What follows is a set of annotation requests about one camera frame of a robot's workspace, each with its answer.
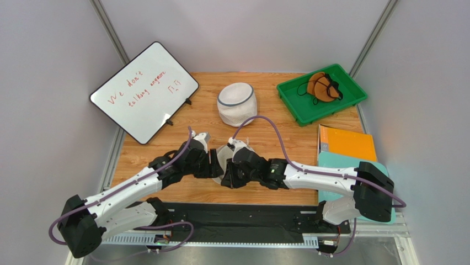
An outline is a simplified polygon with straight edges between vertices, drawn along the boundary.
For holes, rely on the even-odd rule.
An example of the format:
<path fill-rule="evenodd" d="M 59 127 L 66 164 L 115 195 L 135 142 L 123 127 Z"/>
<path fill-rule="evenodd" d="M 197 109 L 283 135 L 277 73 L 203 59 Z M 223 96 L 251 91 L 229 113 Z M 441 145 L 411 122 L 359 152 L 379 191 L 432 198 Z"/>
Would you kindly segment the beige-trimmed white mesh bag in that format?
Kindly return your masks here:
<path fill-rule="evenodd" d="M 233 152 L 227 145 L 219 147 L 216 150 L 216 152 L 217 152 L 218 161 L 222 169 L 224 170 L 224 174 L 220 178 L 215 178 L 214 181 L 217 184 L 221 184 L 225 174 L 227 173 L 227 168 L 228 168 L 227 160 L 232 160 Z"/>

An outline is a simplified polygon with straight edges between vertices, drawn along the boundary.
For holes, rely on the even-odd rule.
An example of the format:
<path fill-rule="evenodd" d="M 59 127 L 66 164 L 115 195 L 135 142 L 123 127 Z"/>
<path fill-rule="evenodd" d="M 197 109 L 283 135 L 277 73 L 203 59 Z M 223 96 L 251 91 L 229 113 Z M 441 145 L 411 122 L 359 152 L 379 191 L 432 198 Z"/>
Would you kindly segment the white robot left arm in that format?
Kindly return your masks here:
<path fill-rule="evenodd" d="M 61 216 L 51 225 L 62 236 L 59 245 L 66 245 L 74 258 L 85 257 L 100 244 L 122 232 L 151 225 L 166 226 L 167 211 L 157 198 L 137 200 L 157 193 L 183 177 L 216 178 L 223 172 L 216 150 L 208 147 L 209 134 L 194 134 L 178 150 L 155 158 L 147 167 L 119 185 L 82 199 L 67 199 Z"/>

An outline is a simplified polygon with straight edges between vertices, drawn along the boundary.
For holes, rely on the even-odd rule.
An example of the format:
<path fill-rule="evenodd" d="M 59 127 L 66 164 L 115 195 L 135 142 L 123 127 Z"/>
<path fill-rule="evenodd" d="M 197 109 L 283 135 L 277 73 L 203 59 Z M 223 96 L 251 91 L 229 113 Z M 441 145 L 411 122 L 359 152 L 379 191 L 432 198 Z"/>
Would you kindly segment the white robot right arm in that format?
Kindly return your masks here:
<path fill-rule="evenodd" d="M 232 189 L 258 182 L 272 190 L 313 189 L 339 194 L 335 200 L 321 201 L 317 217 L 329 224 L 364 217 L 390 222 L 393 217 L 393 181 L 374 164 L 361 161 L 356 167 L 330 168 L 289 163 L 286 159 L 266 160 L 251 148 L 216 150 L 222 167 L 220 185 Z"/>

